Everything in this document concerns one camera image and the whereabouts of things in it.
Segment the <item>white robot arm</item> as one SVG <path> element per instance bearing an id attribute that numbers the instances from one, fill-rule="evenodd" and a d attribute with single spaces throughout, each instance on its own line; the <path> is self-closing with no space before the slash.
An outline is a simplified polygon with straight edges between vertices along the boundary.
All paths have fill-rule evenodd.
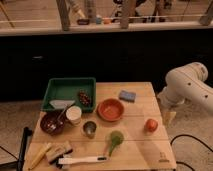
<path id="1" fill-rule="evenodd" d="M 174 108 L 185 100 L 190 100 L 213 114 L 213 88 L 205 84 L 207 78 L 208 70 L 200 62 L 174 68 L 166 74 L 166 86 L 157 95 L 165 126 L 176 116 Z"/>

